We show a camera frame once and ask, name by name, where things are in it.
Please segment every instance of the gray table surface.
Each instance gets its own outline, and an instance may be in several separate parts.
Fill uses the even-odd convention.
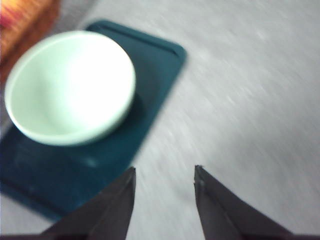
[[[177,42],[188,53],[133,162],[127,239],[204,239],[195,164],[289,230],[320,234],[319,13],[318,0],[93,6],[79,29],[105,18]]]

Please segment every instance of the plastic tray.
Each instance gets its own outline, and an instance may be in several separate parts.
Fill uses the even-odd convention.
[[[54,220],[92,198],[130,165],[186,57],[177,44],[110,21],[95,22],[87,30],[115,40],[135,67],[136,94],[124,123],[84,146],[43,145],[14,126],[0,144],[1,191]]]

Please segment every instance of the bowl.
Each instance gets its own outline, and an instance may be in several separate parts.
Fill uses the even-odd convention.
[[[4,90],[7,112],[30,139],[80,145],[114,130],[136,86],[134,66],[112,39],[90,31],[48,37],[12,68]]]

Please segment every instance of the bowl rim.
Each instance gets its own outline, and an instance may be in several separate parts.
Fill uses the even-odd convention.
[[[33,130],[30,130],[19,123],[19,121],[15,118],[12,109],[12,92],[15,88],[15,83],[18,81],[21,71],[28,65],[28,63],[40,52],[49,48],[51,45],[54,45],[58,42],[65,41],[71,38],[82,38],[87,36],[96,36],[99,38],[104,38],[107,41],[113,42],[114,46],[116,46],[121,52],[124,52],[126,57],[128,58],[128,65],[126,68],[128,71],[131,71],[131,86],[129,89],[129,95],[126,99],[124,107],[117,111],[115,115],[113,115],[108,121],[103,122],[103,124],[99,124],[98,126],[90,129],[83,129],[76,132],[70,132],[66,134],[44,134],[39,133]],[[86,30],[74,30],[58,33],[52,36],[49,36],[37,44],[28,49],[15,63],[13,66],[8,78],[6,80],[5,88],[4,88],[4,103],[5,108],[8,112],[8,115],[14,125],[27,137],[30,139],[46,144],[46,145],[54,145],[54,146],[72,146],[72,145],[81,145],[95,139],[100,136],[104,136],[110,133],[113,129],[115,129],[125,118],[128,113],[128,110],[132,104],[134,94],[136,89],[136,72],[132,60],[130,59],[127,52],[114,40],[110,37],[105,36],[103,34],[86,31]]]

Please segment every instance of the white bowl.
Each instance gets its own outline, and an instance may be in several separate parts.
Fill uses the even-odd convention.
[[[70,31],[42,40],[13,67],[4,91],[13,123],[47,145],[79,145],[110,133],[126,116],[136,74],[110,38]]]

